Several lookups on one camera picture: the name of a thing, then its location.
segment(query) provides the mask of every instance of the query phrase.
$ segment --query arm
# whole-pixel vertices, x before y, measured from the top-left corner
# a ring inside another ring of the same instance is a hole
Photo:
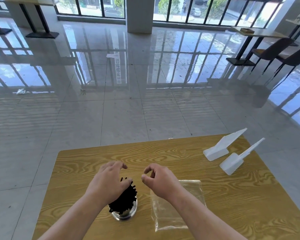
[[[131,184],[131,178],[119,181],[121,168],[128,167],[120,161],[102,165],[86,193],[39,240],[83,239],[100,211],[119,198]]]
[[[150,171],[150,177],[145,174],[141,176],[142,182],[178,211],[196,240],[246,240],[182,187],[167,167],[152,163],[146,167],[144,173]]]

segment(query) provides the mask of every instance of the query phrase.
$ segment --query person's left hand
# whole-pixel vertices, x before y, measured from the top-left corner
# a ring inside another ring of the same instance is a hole
[[[120,182],[119,172],[122,168],[128,167],[121,161],[103,164],[90,182],[85,194],[96,198],[103,207],[114,202],[132,182],[132,178]]]

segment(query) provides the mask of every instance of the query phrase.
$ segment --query glossy floor tile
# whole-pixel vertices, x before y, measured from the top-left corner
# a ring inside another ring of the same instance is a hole
[[[245,127],[300,209],[300,65],[288,77],[274,77],[277,60],[264,74],[267,61],[234,67],[245,39],[229,32],[56,22],[42,40],[0,26],[13,29],[0,36],[0,239],[31,238],[60,150]]]

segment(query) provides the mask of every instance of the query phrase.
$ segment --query forearm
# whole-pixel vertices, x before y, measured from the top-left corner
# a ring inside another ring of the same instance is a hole
[[[246,240],[187,190],[182,190],[170,203],[181,215],[196,240]]]
[[[81,240],[103,205],[89,195],[81,197],[39,240]]]

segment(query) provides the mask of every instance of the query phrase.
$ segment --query hand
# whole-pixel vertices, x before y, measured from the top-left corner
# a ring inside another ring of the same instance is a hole
[[[110,161],[103,164],[90,182],[86,195],[92,196],[102,207],[114,202],[131,185],[132,178],[120,182],[119,172],[127,165],[121,161]]]
[[[167,167],[151,163],[144,170],[144,173],[152,171],[151,176],[143,174],[142,182],[147,185],[159,197],[170,202],[174,197],[182,192],[184,187]]]

